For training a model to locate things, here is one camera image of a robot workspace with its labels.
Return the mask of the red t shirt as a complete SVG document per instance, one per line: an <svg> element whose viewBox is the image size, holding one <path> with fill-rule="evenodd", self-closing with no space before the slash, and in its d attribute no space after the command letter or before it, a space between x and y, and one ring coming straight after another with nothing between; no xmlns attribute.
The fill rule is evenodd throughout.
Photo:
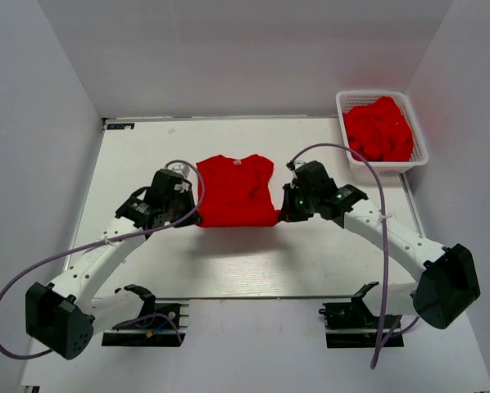
<svg viewBox="0 0 490 393"><path fill-rule="evenodd" d="M269 182L274 163L257 154L242 159L222 155L197 163L205 183L199 207L202 228L273 227L279 222Z"/></svg>

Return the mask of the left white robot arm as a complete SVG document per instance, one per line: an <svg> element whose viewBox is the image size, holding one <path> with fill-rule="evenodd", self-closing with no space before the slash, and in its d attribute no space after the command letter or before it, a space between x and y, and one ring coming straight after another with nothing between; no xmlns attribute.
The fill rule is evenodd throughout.
<svg viewBox="0 0 490 393"><path fill-rule="evenodd" d="M29 288L25 317L31 337L70 360L100 332L154 322L156 297L147 288L128 284L109 296L97 293L155 230L199 222L188 173L189 167L178 161L159 169L150 185L132 192L116 210L98 244L86 246L78 260L49 283Z"/></svg>

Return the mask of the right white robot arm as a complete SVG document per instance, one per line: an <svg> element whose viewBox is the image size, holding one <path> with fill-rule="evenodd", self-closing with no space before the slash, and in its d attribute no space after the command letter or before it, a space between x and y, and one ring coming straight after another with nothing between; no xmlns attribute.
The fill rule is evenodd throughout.
<svg viewBox="0 0 490 393"><path fill-rule="evenodd" d="M474 258L468 248L461 244L444 246L384 216L359 188L351 184L338 187L316 160L302 165L290 162L287 167L293 172L293 180L283 186L280 220L301 222L319 215L387 251L415 282L397 288L404 294L403 313L445 329L480 297Z"/></svg>

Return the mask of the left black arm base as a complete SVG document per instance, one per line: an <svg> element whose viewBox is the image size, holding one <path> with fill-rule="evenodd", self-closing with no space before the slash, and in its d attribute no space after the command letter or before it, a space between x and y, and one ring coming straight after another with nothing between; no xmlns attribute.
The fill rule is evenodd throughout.
<svg viewBox="0 0 490 393"><path fill-rule="evenodd" d="M177 348L181 347L187 330L189 303L187 301L157 301L154 312L169 318L179 332L180 339L170 322L163 317L153 317L102 334L103 347Z"/></svg>

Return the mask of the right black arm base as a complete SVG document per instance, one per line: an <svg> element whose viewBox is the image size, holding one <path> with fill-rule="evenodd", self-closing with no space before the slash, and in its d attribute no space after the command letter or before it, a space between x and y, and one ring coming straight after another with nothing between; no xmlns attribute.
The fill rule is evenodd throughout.
<svg viewBox="0 0 490 393"><path fill-rule="evenodd" d="M378 282L366 283L345 301L323 303L319 315L324 320L328 349L374 349L376 347L379 312L373 315L365 304L365 296Z"/></svg>

